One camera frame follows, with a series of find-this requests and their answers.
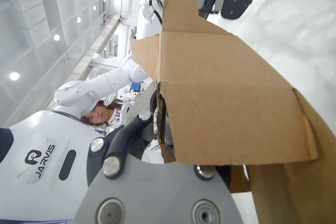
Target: jarvis logo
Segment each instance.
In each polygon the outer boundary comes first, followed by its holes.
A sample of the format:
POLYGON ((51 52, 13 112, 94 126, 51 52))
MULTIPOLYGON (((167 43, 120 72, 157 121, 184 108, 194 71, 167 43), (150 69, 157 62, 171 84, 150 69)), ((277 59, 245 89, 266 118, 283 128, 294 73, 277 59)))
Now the jarvis logo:
POLYGON ((30 150, 29 153, 25 156, 24 162, 30 165, 37 164, 37 160, 35 158, 39 158, 42 156, 42 152, 38 150, 30 150))
POLYGON ((18 179, 26 184, 35 184, 40 181, 51 162, 55 149, 54 139, 47 138, 34 142, 19 168, 18 179))

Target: screw head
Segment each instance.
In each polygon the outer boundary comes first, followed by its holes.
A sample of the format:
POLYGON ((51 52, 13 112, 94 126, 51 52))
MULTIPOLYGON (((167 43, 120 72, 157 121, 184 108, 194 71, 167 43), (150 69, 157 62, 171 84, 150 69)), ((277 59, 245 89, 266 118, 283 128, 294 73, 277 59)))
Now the screw head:
POLYGON ((94 153, 99 152, 104 147, 104 139, 101 137, 94 139, 91 142, 90 150, 94 153))
POLYGON ((217 206, 209 200, 199 200, 192 209, 193 224, 220 224, 217 206))
POLYGON ((211 179, 216 174, 216 168, 213 165, 197 165, 197 170, 206 179, 211 179))
POLYGON ((98 224, 122 224, 125 220, 125 206, 118 199, 108 199, 99 208, 98 224))
POLYGON ((104 160, 103 173, 106 177, 112 177, 120 170, 120 160, 117 157, 111 156, 104 160))
POLYGON ((151 117, 151 112, 148 110, 143 110, 142 112, 139 113, 139 118, 142 121, 147 121, 151 117))

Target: floor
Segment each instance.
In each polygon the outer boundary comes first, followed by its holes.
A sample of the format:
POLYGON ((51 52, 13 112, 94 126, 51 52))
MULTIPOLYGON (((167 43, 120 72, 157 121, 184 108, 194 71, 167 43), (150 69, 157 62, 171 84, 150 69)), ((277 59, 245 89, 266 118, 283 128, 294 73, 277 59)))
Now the floor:
MULTIPOLYGON (((336 133, 336 0, 253 0, 236 21, 209 20, 272 65, 336 133)), ((258 224, 250 194, 234 196, 245 224, 258 224)))

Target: cardboard box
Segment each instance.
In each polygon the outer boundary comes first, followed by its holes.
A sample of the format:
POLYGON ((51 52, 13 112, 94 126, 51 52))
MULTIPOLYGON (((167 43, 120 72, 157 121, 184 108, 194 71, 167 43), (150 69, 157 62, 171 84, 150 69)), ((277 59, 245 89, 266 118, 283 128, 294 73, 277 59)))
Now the cardboard box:
POLYGON ((195 2, 166 0, 162 33, 131 47, 160 82, 178 162, 236 165, 230 190, 251 189, 260 224, 336 223, 336 139, 247 44, 195 2))

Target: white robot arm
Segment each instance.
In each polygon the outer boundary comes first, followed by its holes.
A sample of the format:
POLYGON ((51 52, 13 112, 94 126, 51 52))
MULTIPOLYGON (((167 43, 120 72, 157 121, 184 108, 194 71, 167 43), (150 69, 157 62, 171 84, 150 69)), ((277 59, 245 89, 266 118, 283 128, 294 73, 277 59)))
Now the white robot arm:
POLYGON ((103 97, 116 92, 131 82, 141 82, 148 77, 145 70, 132 59, 125 57, 123 66, 93 80, 70 81, 55 92, 55 111, 78 119, 89 113, 103 97))

